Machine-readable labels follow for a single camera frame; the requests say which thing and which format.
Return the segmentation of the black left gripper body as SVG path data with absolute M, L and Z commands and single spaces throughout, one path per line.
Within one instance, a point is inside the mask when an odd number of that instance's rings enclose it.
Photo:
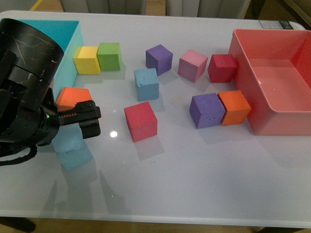
M 10 114 L 0 125 L 4 127 L 0 133 L 3 143 L 49 145 L 60 127 L 52 89 L 48 88 L 42 103 L 34 111 L 20 105 L 17 112 Z

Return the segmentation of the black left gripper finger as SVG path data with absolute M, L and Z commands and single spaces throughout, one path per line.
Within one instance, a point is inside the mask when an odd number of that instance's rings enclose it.
M 96 137 L 101 134 L 98 120 L 79 122 L 79 127 L 81 129 L 83 139 Z

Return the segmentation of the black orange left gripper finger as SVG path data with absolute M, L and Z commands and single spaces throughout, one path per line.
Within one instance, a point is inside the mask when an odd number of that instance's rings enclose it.
M 87 122 L 101 118 L 101 111 L 93 100 L 78 102 L 69 110 L 58 112 L 61 126 Z

